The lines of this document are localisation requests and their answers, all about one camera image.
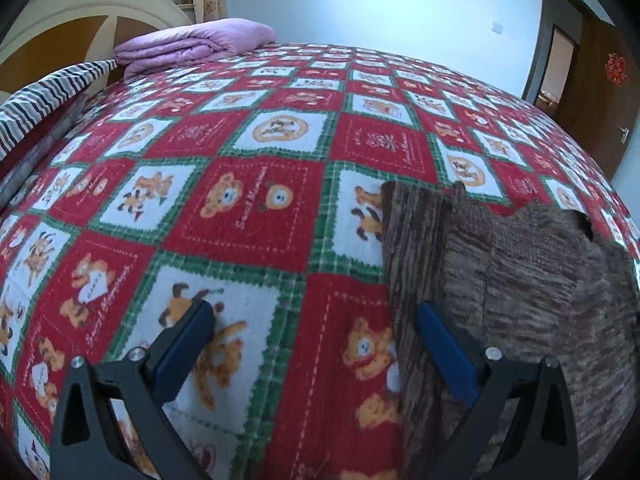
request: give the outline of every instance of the red paper cut decoration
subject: red paper cut decoration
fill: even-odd
[[[620,57],[618,54],[609,54],[609,60],[604,66],[607,71],[607,79],[618,86],[622,86],[625,81],[629,81],[629,78],[625,75],[625,65],[625,58]]]

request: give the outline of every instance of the purple folded blanket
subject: purple folded blanket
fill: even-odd
[[[262,23],[225,18],[215,22],[158,30],[133,38],[114,49],[124,77],[141,72],[193,66],[248,52],[276,40],[273,28]]]

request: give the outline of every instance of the door handle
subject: door handle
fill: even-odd
[[[624,144],[626,142],[626,138],[629,136],[629,128],[623,128],[622,126],[618,126],[618,128],[622,133],[622,137],[620,137],[620,142]]]

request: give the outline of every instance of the screw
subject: screw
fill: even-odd
[[[72,368],[81,368],[84,365],[84,357],[81,355],[77,355],[73,359],[71,359],[71,367]]]
[[[545,357],[545,365],[547,365],[549,368],[558,368],[560,366],[560,361],[557,357],[548,355]]]
[[[502,350],[497,346],[489,346],[484,350],[484,355],[489,361],[499,361],[502,359]]]
[[[142,346],[136,346],[135,348],[132,348],[131,350],[129,350],[127,357],[129,358],[130,361],[138,362],[138,361],[142,361],[142,359],[145,358],[145,355],[146,355],[145,349],[142,348]]]

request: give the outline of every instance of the wooden door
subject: wooden door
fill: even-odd
[[[609,55],[624,60],[620,85],[607,76]],[[567,77],[554,120],[598,163],[616,173],[640,108],[640,69],[619,31],[585,16],[577,59]]]

